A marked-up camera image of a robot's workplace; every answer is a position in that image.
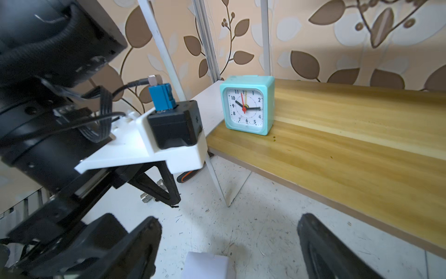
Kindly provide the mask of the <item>white square alarm clock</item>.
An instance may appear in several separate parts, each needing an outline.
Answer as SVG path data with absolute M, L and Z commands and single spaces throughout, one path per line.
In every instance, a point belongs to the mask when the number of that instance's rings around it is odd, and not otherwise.
M 188 252 L 181 279 L 235 279 L 230 258 L 205 252 Z

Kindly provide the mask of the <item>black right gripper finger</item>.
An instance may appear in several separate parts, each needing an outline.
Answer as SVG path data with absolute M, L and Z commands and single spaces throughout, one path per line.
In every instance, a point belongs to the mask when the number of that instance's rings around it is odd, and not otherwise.
M 311 279 L 380 279 L 331 230 L 311 213 L 302 215 L 297 233 Z

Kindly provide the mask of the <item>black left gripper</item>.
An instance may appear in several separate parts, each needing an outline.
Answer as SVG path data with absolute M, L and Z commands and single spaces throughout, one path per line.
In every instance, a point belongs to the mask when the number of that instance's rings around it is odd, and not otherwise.
M 104 214 L 83 217 L 108 192 L 124 184 L 177 207 L 181 197 L 165 162 L 92 170 L 54 189 L 50 200 L 1 240 L 3 279 L 149 279 L 156 271 L 162 227 L 150 216 L 127 231 Z

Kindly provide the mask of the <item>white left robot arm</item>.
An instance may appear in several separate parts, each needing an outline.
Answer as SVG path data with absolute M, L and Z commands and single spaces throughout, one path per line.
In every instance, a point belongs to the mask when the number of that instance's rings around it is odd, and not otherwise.
M 147 217 L 128 232 L 110 213 L 82 219 L 112 187 L 129 183 L 167 205 L 180 201 L 165 159 L 128 162 L 106 151 L 114 124 L 125 113 L 113 99 L 125 90 L 96 86 L 82 100 L 99 100 L 99 113 L 75 103 L 71 89 L 89 80 L 127 47 L 97 1 L 1 2 L 1 160 L 46 188 L 53 197 L 1 238 L 23 247 L 1 276 L 50 279 L 149 279 L 162 228 Z M 106 151 L 105 166 L 79 164 Z

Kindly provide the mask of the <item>teal square alarm clock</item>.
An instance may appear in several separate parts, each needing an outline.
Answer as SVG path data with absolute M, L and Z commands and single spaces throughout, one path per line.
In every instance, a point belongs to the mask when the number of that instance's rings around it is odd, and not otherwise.
M 220 84 L 226 128 L 261 136 L 274 123 L 275 78 L 231 76 Z

